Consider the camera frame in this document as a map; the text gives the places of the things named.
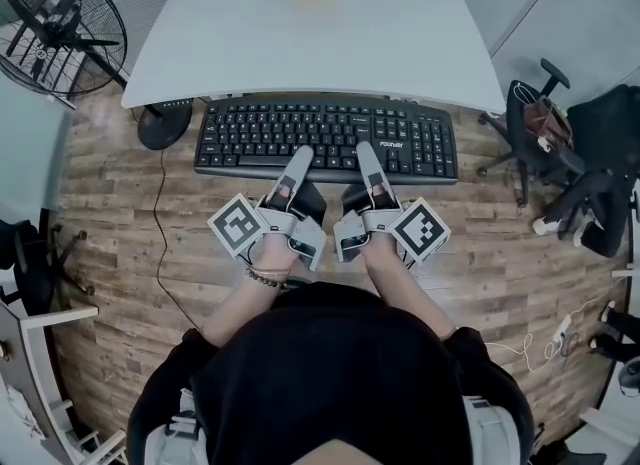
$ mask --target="white plug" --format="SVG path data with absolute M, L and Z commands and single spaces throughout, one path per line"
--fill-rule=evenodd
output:
M 571 326 L 571 316 L 565 316 L 564 319 L 562 320 L 562 323 L 560 323 L 560 326 L 556 330 L 556 333 L 553 334 L 553 342 L 557 342 L 558 344 L 560 344 L 564 340 L 567 334 L 567 330 L 569 329 L 570 326 Z

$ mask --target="hand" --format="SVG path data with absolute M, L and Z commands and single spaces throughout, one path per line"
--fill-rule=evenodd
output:
M 289 248 L 289 239 L 284 234 L 265 234 L 262 253 L 255 267 L 262 270 L 289 271 L 298 254 Z
M 399 258 L 396 238 L 386 232 L 372 232 L 369 242 L 360 249 L 360 253 L 367 264 Z

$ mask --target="fan blade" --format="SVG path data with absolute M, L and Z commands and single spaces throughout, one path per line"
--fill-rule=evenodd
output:
M 42 27 L 42 23 L 36 19 L 29 9 L 19 0 L 7 0 L 16 15 L 35 33 L 40 42 L 46 43 L 48 37 Z
M 120 45 L 120 42 L 115 42 L 113 40 L 97 40 L 93 38 L 87 38 L 87 39 L 81 38 L 78 40 L 64 40 L 61 43 L 62 45 L 67 45 L 69 47 L 77 47 L 78 49 L 83 49 L 85 47 Z
M 44 66 L 44 60 L 37 59 L 33 62 L 33 67 L 31 67 L 31 75 L 33 76 L 34 81 L 38 81 L 40 77 L 40 73 L 42 72 L 42 67 Z

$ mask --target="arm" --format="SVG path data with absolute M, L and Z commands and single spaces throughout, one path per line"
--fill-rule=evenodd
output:
M 286 236 L 267 234 L 253 269 L 261 277 L 284 282 L 297 257 Z M 214 346 L 222 347 L 245 323 L 269 310 L 279 292 L 280 287 L 270 287 L 245 275 L 240 286 L 205 321 L 202 335 Z
M 445 340 L 456 327 L 449 316 L 422 290 L 396 251 L 396 240 L 374 232 L 361 249 L 367 271 L 382 299 L 391 307 L 410 312 Z

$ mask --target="person's left hand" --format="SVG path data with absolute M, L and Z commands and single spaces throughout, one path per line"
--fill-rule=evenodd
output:
M 255 267 L 264 270 L 288 271 L 298 258 L 298 254 L 289 248 L 289 239 L 284 234 L 265 234 L 262 253 Z

